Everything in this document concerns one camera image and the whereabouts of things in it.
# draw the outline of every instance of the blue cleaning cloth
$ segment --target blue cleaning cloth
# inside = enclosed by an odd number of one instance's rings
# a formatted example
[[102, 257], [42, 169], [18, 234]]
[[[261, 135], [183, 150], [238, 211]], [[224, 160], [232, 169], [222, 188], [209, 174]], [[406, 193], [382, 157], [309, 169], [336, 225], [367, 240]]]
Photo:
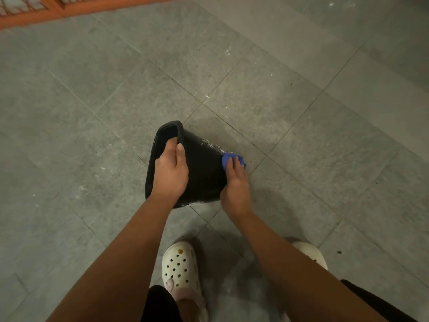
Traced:
[[246, 163], [244, 162], [244, 158], [242, 156], [230, 153], [230, 152], [226, 152], [223, 154], [222, 156], [222, 166], [223, 166], [223, 170], [226, 171], [227, 170], [227, 162], [229, 158], [234, 159], [235, 157], [239, 158], [240, 164], [244, 165], [244, 169], [246, 169]]

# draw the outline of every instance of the forearm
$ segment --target forearm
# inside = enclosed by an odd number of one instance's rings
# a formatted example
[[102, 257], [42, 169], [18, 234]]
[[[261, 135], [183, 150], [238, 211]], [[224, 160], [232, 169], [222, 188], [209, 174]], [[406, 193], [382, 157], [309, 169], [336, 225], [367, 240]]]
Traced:
[[48, 321], [139, 321], [173, 201], [149, 198]]
[[292, 321], [385, 321], [254, 213], [233, 218]]

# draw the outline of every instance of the hand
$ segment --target hand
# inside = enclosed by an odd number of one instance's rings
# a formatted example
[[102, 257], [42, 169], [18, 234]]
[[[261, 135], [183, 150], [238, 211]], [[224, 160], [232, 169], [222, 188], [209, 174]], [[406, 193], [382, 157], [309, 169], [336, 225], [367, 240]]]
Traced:
[[250, 198], [249, 179], [244, 171], [244, 165], [240, 165], [236, 157], [228, 159], [225, 169], [228, 184], [221, 192], [221, 205], [230, 219], [252, 212], [252, 200]]
[[183, 145], [177, 143], [177, 138], [168, 140], [164, 152], [155, 160], [151, 197], [176, 203], [186, 189], [188, 173]]

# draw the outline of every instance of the black pants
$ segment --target black pants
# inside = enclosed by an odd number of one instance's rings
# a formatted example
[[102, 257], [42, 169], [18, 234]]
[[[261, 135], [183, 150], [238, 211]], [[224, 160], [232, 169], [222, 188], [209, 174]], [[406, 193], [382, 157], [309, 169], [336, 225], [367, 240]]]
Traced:
[[[389, 322], [417, 322], [396, 307], [355, 286], [350, 281], [341, 280], [341, 282]], [[142, 322], [152, 321], [183, 322], [173, 297], [164, 287], [159, 285], [149, 288], [142, 315]]]

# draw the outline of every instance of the orange wooden railing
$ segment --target orange wooden railing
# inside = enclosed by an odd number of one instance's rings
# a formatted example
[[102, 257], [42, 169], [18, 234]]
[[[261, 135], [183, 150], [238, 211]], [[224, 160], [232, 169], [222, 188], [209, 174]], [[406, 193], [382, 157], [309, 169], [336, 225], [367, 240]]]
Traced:
[[139, 4], [171, 0], [20, 0], [22, 5], [10, 6], [0, 0], [0, 30], [14, 26], [72, 17], [92, 12], [126, 8]]

